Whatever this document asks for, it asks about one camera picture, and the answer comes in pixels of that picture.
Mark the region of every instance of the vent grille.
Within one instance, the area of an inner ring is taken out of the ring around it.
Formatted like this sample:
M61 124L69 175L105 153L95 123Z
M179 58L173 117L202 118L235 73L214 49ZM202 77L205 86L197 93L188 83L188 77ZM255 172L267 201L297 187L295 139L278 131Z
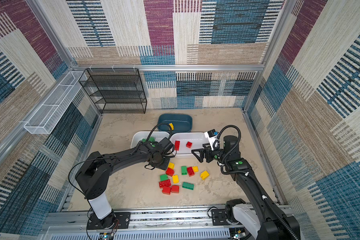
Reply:
M88 233L92 240L99 240L99 233ZM51 240L89 240L86 233L54 233Z
M229 230L227 229L181 229L181 230L161 230L161 231L138 231L134 233L119 232L116 240L129 240L129 239L226 239L230 237Z

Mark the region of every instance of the patterned carpet wall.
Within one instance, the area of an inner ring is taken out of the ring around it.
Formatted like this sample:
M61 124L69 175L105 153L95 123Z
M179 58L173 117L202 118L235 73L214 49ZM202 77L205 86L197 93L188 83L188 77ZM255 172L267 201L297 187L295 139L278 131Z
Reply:
M97 118L80 90L50 135L23 137L0 166L0 239L37 238L48 212L58 209Z
M79 65L259 64L284 0L39 0Z
M256 72L140 71L148 109L242 107Z
M0 143L67 69L24 0L0 0ZM50 135L27 133L0 165L0 239L35 239L97 120L79 92Z
M360 0L298 0L248 110L306 239L360 240Z
M24 0L0 0L0 142L67 69Z

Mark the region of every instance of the wire mesh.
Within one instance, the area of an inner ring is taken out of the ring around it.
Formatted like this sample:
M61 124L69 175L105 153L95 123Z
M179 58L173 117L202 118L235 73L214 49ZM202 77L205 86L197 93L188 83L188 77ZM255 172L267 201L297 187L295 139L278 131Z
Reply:
M100 113L145 113L147 98L139 70L133 68L91 68L79 83Z
M31 134L50 134L79 92L79 79L86 79L80 71L69 72L38 110L29 118L24 128Z

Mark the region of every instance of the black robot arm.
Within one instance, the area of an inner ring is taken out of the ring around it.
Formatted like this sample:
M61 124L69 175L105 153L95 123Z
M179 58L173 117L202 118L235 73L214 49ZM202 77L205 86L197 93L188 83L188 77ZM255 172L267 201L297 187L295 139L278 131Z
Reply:
M228 201L225 207L228 223L240 222L257 240L299 240L300 228L296 219L293 216L287 217L274 204L256 179L248 161L241 158L238 146L241 134L239 130L238 132L239 138L235 136L224 137L223 149L220 149L219 144L217 144L217 147L211 150L209 144L204 144L204 148L192 150L192 153L200 162L203 162L204 158L207 162L217 160L221 166L222 174L231 175L232 179L244 191L250 200L251 207L256 212L256 214L253 214L249 211L250 206L241 199ZM116 218L104 194L109 176L118 170L139 162L147 162L147 165L145 165L147 169L159 168L166 170L170 157L173 157L169 156L169 154L173 150L174 145L168 138L164 138L160 142L140 141L135 148L118 153L101 155L99 152L93 152L89 155L75 175L75 179L96 214L97 222L101 228L111 228Z

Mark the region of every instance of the mounting plate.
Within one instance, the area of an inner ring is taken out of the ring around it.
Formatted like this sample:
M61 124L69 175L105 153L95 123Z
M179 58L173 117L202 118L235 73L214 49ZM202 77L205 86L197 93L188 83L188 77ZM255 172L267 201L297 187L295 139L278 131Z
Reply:
M214 226L228 225L227 213L224 209L211 209L212 224Z
M130 221L130 212L115 212L116 218L119 220L119 228L118 229L127 229ZM94 213L89 217L91 222L88 221L87 229L88 230L98 230L103 229L99 222L99 219L96 217Z

